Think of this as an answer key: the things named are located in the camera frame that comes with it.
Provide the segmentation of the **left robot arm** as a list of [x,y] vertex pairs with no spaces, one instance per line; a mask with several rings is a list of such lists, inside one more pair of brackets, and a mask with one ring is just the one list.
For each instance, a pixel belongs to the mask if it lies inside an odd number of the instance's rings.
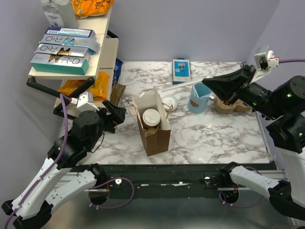
[[105,170],[97,163],[91,164],[80,177],[54,189],[60,179],[91,153],[105,132],[114,133],[115,127],[125,120],[126,109],[103,101],[103,108],[82,111],[65,128],[31,183],[14,200],[5,201],[1,208],[9,217],[16,217],[17,229],[40,229],[52,214],[66,201],[88,188],[102,188],[107,180]]

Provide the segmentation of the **white plastic stirrer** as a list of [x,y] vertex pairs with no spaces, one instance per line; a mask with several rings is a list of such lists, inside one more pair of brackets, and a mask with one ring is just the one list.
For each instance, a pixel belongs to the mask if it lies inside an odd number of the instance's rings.
[[179,84],[176,84],[174,86],[170,86],[170,87],[161,89],[161,90],[159,90],[159,92],[167,92],[167,91],[174,90],[174,89],[177,89],[177,88],[180,88],[180,87],[186,87],[186,86],[189,86],[189,85],[202,83],[202,81],[203,81],[202,79],[197,79],[195,81],[190,81],[190,82],[186,82],[186,83],[179,83]]

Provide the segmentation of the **white plastic cup lid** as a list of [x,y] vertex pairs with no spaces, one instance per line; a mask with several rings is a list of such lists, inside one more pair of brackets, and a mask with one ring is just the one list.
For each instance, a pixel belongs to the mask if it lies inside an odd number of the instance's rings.
[[144,113],[142,115],[142,120],[145,123],[145,125],[147,125],[149,127],[154,127],[160,123],[161,117],[157,110],[147,109],[144,111]]

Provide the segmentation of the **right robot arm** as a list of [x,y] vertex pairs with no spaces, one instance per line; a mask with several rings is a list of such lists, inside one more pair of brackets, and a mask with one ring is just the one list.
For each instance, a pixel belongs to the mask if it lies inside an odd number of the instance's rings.
[[287,180],[270,179],[231,162],[220,170],[216,182],[247,187],[268,199],[280,214],[304,220],[305,78],[293,76],[270,91],[255,82],[255,75],[255,67],[245,65],[233,73],[203,79],[203,84],[225,104],[241,100],[272,121],[267,131],[284,159]]

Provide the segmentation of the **cardboard cup carrier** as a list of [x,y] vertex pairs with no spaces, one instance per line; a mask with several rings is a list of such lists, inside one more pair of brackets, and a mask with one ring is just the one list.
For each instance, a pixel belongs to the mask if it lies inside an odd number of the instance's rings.
[[144,133],[146,136],[149,136],[149,135],[153,135],[154,133],[156,133],[158,131],[158,128],[148,128],[148,129],[144,129]]

